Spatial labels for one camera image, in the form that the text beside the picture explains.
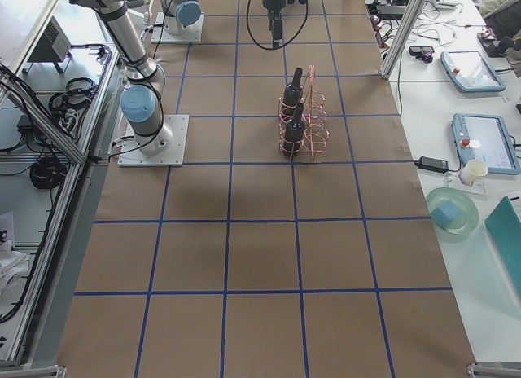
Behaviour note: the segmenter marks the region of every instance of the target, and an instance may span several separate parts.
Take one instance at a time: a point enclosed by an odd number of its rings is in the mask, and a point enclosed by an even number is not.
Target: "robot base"
[[[157,14],[156,24],[163,24],[163,13]],[[161,36],[161,44],[187,44],[190,42],[201,42],[201,34],[203,33],[204,13],[201,13],[200,18],[193,25],[182,29],[179,34],[170,34],[163,29],[163,36]],[[161,27],[155,27],[152,34],[152,44],[157,44],[160,41]]]
[[[175,141],[157,153],[146,153],[136,150],[121,154],[117,164],[119,166],[182,166],[185,157],[186,134],[188,133],[188,115],[165,115],[164,125],[173,132]],[[129,125],[125,135],[134,135],[134,130]],[[124,142],[122,152],[135,149],[138,145],[134,141]]]

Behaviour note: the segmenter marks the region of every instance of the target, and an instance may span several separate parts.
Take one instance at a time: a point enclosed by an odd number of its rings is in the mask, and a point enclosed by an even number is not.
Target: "paper cup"
[[[478,178],[482,178],[488,174],[488,166],[481,160],[469,160],[462,171],[459,173],[459,179],[462,184],[472,185]]]

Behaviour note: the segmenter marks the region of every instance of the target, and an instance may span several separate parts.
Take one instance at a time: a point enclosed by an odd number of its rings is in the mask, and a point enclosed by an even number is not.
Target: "black bottle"
[[[282,97],[282,114],[284,121],[288,121],[293,116],[295,106],[302,97],[302,87],[300,87],[300,79],[302,78],[302,68],[297,67],[293,74],[293,81],[286,86],[284,96]]]
[[[286,123],[286,132],[284,132],[284,144],[282,148],[284,153],[293,158],[293,156],[300,150],[300,141],[304,137],[306,124],[302,120],[302,112],[304,105],[298,103],[295,107],[293,118]]]

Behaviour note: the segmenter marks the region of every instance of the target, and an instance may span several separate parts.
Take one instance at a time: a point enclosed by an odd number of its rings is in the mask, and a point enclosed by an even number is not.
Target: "translucent green plate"
[[[454,205],[463,212],[463,214],[445,227],[438,224],[435,219],[433,219],[433,221],[449,233],[468,234],[473,231],[479,223],[478,209],[467,195],[457,189],[441,187],[431,191],[427,195],[427,207],[429,208],[429,213],[432,213],[432,211],[448,200],[452,201]]]

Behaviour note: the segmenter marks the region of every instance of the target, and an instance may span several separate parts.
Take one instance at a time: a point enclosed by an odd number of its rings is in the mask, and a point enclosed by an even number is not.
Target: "black power adapter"
[[[418,169],[430,170],[431,172],[445,174],[449,171],[449,163],[446,160],[437,160],[428,156],[420,156],[419,160],[416,160],[414,164]]]

